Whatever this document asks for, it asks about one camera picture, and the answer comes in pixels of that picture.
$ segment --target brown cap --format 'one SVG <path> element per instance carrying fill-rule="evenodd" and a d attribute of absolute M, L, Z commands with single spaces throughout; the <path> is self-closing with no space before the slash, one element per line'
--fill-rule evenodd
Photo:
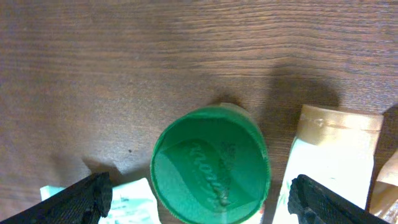
<path fill-rule="evenodd" d="M 352 148 L 374 154 L 383 115 L 303 105 L 297 137 L 317 146 Z"/>

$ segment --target green lid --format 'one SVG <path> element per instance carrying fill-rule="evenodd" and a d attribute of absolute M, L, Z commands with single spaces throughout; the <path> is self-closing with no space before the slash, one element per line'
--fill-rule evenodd
<path fill-rule="evenodd" d="M 229 103 L 176 120 L 160 136 L 150 172 L 162 203 L 187 223 L 239 223 L 267 197 L 271 172 L 255 122 Z"/>

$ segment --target green circular object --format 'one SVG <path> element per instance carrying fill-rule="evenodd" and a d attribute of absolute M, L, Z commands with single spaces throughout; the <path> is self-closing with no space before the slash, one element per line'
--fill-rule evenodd
<path fill-rule="evenodd" d="M 261 207 L 271 183 L 266 145 L 248 113 L 229 103 L 193 111 L 157 141 L 155 191 L 186 223 L 240 223 Z"/>

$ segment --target wood grain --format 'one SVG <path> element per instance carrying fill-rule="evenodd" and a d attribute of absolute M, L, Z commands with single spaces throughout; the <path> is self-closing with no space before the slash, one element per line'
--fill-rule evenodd
<path fill-rule="evenodd" d="M 303 103 L 389 109 L 377 175 L 397 149 L 396 2 L 317 2 L 1 3 L 0 220 L 43 185 L 149 178 L 160 133 L 215 101 L 246 108 L 266 137 L 264 223 Z"/>

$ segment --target wooden background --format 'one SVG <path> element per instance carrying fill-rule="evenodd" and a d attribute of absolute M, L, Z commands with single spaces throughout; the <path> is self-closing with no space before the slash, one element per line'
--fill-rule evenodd
<path fill-rule="evenodd" d="M 92 171 L 149 178 L 160 133 L 216 101 L 266 137 L 264 223 L 303 103 L 384 113 L 375 175 L 397 149 L 396 1 L 28 2 L 0 3 L 0 220 Z"/>

